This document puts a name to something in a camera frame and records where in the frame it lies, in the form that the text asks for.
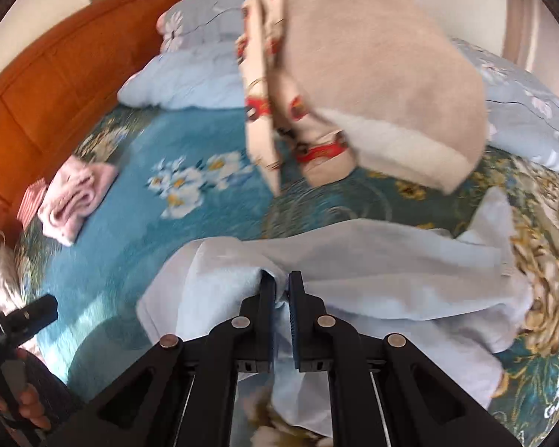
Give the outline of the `person's left hand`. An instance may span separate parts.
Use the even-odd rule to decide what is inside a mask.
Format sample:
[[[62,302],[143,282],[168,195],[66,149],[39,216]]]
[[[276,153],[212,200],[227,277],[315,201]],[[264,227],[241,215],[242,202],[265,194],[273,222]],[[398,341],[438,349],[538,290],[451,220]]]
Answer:
[[[32,424],[43,431],[51,429],[51,422],[46,416],[45,408],[41,403],[39,393],[35,386],[28,383],[25,390],[19,395],[18,399],[21,416],[29,420]],[[0,396],[0,413],[8,413],[9,408],[6,401]]]

